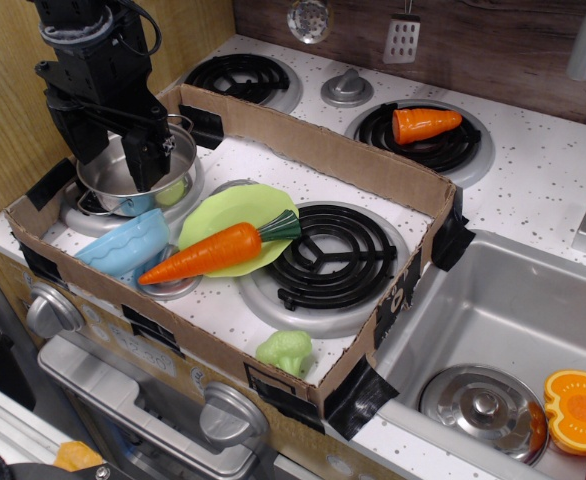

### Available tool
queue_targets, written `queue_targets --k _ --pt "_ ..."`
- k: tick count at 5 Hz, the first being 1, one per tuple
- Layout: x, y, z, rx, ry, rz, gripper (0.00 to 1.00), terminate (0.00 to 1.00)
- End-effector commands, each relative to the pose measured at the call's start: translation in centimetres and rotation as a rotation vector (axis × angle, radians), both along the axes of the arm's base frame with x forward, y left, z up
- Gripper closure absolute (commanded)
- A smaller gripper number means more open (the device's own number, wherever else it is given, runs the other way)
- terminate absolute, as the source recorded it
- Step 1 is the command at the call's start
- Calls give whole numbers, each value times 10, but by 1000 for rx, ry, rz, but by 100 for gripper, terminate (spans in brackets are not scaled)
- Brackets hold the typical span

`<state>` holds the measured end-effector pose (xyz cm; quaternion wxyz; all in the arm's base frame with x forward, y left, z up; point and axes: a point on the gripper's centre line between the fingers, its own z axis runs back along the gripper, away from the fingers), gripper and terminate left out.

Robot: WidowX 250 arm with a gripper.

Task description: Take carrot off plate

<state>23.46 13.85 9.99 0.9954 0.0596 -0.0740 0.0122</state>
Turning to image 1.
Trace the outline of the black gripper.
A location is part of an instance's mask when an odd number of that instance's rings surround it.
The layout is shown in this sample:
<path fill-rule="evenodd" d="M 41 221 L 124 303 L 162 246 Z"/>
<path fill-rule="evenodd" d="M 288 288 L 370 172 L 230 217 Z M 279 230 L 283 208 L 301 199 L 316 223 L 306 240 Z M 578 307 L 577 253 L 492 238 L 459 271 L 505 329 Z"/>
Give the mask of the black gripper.
<path fill-rule="evenodd" d="M 49 113 L 73 155 L 92 162 L 106 149 L 108 133 L 115 133 L 136 190 L 151 190 L 170 172 L 174 137 L 166 108 L 147 85 L 147 53 L 120 41 L 55 53 L 57 59 L 39 62 L 35 73 L 46 84 Z"/>

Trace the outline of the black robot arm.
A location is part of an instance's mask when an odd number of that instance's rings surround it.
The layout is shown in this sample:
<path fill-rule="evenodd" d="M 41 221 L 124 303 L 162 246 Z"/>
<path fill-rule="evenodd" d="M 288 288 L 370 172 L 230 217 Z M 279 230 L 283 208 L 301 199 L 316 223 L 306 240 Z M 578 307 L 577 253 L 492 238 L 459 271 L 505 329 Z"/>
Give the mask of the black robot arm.
<path fill-rule="evenodd" d="M 149 90 L 151 57 L 143 29 L 156 21 L 133 1 L 38 1 L 39 32 L 55 52 L 36 74 L 52 120 L 77 160 L 89 164 L 120 136 L 135 188 L 149 191 L 170 171 L 168 113 Z"/>

